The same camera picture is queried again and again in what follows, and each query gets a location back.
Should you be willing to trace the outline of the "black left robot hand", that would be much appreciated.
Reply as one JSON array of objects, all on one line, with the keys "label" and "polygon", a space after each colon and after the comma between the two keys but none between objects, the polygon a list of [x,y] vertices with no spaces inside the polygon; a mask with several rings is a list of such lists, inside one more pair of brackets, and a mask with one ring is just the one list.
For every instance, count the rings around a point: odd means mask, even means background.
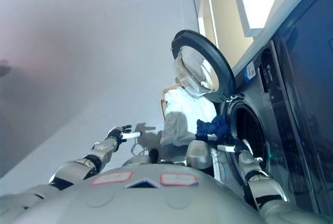
[{"label": "black left robot hand", "polygon": [[138,138],[142,135],[140,131],[132,131],[131,125],[113,127],[107,134],[106,139],[114,139],[120,145],[128,139]]}]

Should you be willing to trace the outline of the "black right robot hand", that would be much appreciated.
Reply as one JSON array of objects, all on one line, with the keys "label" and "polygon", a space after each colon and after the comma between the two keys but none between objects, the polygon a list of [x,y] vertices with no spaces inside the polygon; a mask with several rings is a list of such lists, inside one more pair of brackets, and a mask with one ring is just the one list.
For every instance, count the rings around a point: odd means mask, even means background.
[{"label": "black right robot hand", "polygon": [[217,145],[217,150],[227,153],[241,153],[245,151],[252,152],[246,139],[232,138],[226,144]]}]

